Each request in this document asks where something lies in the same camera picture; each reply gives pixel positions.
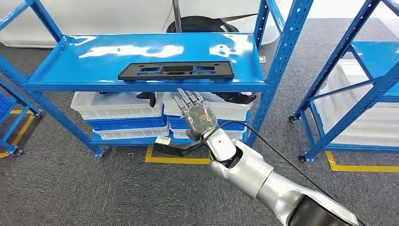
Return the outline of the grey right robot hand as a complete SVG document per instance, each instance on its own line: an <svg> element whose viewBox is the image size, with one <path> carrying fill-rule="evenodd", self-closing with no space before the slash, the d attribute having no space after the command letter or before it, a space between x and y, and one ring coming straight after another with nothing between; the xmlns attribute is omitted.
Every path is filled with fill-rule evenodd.
<svg viewBox="0 0 399 226"><path fill-rule="evenodd" d="M180 96L174 96L173 99L189 128L186 134L190 139L198 141L204 132L218 127L217 118L209 102L204 100L199 92L184 91L181 88L177 88L177 91Z"/></svg>

